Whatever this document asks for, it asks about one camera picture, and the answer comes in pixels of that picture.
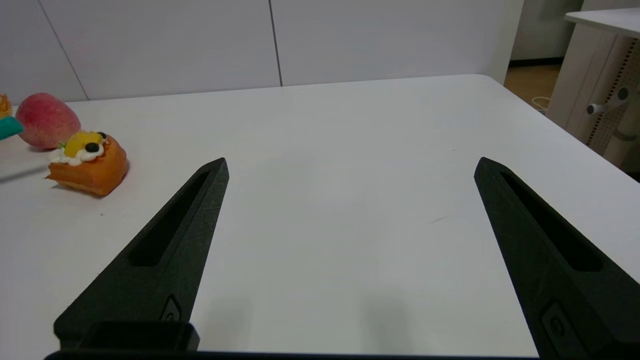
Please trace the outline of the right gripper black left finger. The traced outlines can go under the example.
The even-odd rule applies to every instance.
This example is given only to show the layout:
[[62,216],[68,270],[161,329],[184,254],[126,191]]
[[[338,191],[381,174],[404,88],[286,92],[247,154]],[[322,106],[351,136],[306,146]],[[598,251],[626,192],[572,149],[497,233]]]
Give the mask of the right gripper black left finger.
[[61,350],[130,345],[147,335],[173,345],[198,337],[190,317],[222,208],[229,169],[224,158],[208,162],[163,205],[54,322]]

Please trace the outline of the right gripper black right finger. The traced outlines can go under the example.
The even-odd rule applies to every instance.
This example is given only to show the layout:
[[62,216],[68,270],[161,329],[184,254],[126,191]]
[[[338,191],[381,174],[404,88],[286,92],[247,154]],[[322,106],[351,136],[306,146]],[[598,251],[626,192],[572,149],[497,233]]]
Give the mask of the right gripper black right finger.
[[639,358],[639,283],[500,162],[474,180],[539,357]]

